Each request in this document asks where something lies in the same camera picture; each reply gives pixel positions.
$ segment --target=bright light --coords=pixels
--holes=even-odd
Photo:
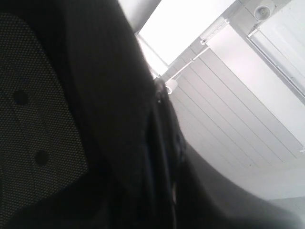
[[[168,65],[234,0],[162,0],[140,36]]]
[[[140,38],[138,38],[139,45],[142,49],[144,57],[148,65],[159,75],[163,75],[167,71],[167,66],[162,60],[148,47]]]

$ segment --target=black bag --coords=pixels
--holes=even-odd
[[[117,1],[0,9],[1,227],[302,227],[185,142]]]

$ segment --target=black mesh fabric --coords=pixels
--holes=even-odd
[[[86,173],[62,88],[29,26],[0,14],[0,228]]]

